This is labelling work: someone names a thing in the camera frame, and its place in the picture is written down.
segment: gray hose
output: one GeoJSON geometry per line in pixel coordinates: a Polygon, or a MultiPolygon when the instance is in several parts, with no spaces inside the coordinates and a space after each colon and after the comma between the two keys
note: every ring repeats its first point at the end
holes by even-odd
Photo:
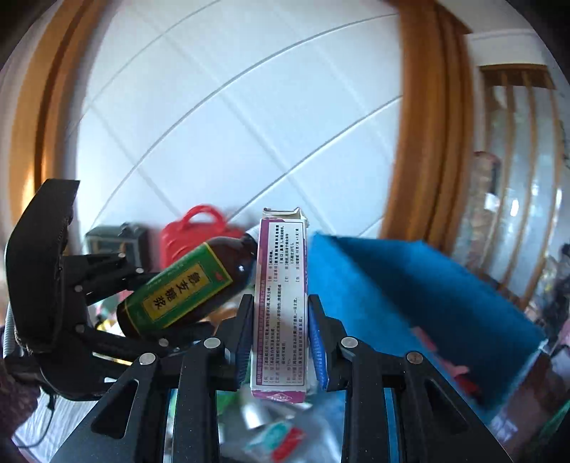
{"type": "Polygon", "coordinates": [[[4,341],[2,343],[2,357],[8,357],[16,349],[16,337],[14,334],[14,316],[12,305],[8,303],[6,310],[6,325],[4,327],[4,341]]]}

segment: brown glass bottle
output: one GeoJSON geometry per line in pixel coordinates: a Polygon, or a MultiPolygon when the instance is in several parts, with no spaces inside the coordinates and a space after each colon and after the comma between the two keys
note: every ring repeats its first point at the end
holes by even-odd
{"type": "Polygon", "coordinates": [[[209,239],[118,305],[121,330],[140,338],[203,319],[247,286],[256,259],[257,242],[247,233],[209,239]]]}

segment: yellow label panel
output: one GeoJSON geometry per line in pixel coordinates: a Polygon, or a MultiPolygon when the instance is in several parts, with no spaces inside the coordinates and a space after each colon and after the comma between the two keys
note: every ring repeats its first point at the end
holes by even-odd
{"type": "Polygon", "coordinates": [[[209,283],[210,279],[202,266],[196,263],[168,285],[145,298],[142,305],[148,316],[155,321],[209,283]]]}

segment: blue fabric storage bin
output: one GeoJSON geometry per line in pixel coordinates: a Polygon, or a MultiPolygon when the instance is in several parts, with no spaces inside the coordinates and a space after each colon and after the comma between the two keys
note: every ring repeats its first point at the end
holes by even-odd
{"type": "Polygon", "coordinates": [[[468,401],[486,423],[522,380],[544,339],[510,302],[422,242],[316,234],[308,251],[308,289],[348,335],[387,354],[420,351],[450,380],[410,331],[420,326],[438,355],[469,367],[483,405],[468,401]]]}

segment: red package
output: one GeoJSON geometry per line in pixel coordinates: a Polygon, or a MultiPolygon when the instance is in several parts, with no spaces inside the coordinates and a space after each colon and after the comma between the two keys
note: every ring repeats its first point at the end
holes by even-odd
{"type": "Polygon", "coordinates": [[[166,225],[160,232],[160,268],[165,269],[204,241],[216,236],[241,238],[243,230],[228,225],[214,206],[200,205],[190,209],[178,222],[166,225]],[[198,214],[209,214],[213,222],[190,222],[198,214]]]}

